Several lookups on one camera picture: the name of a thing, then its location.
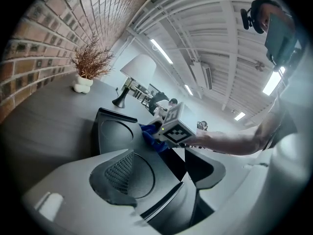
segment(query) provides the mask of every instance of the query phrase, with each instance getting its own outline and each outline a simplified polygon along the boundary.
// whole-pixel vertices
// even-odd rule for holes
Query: ceiling
[[[253,28],[245,30],[240,16],[240,9],[248,10],[252,1],[150,0],[133,20],[130,31],[141,42],[157,41],[173,64],[158,58],[178,85],[188,85],[204,102],[219,102],[221,111],[234,111],[234,116],[244,112],[241,121],[248,125],[275,99],[275,93],[262,93],[272,73],[264,47],[266,34]],[[262,71],[256,69],[260,62]],[[199,73],[192,69],[195,63],[210,67],[212,89],[200,83]]]

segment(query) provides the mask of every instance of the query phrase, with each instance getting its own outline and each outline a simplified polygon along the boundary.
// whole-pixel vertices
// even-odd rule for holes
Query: ceiling light
[[[161,46],[158,45],[158,43],[157,43],[154,39],[151,39],[150,41],[151,41],[151,42],[157,47],[157,49],[163,54],[163,56],[166,58],[166,60],[167,60],[170,64],[172,64],[172,63],[173,63],[172,60],[168,57],[168,55],[166,55],[165,51],[161,48]]]
[[[280,71],[282,72],[282,74],[284,74],[285,68],[281,67]],[[268,83],[265,85],[263,93],[265,93],[266,95],[269,96],[275,90],[275,88],[278,85],[278,83],[280,82],[280,80],[281,80],[281,77],[280,77],[279,73],[278,72],[273,72],[273,74],[270,77]]]
[[[190,94],[191,96],[193,96],[191,90],[189,89],[189,86],[185,84],[185,87],[186,87],[187,91],[189,92],[189,94]]]
[[[238,121],[240,119],[242,119],[245,116],[245,114],[243,112],[240,112],[238,116],[235,117],[235,120]]]

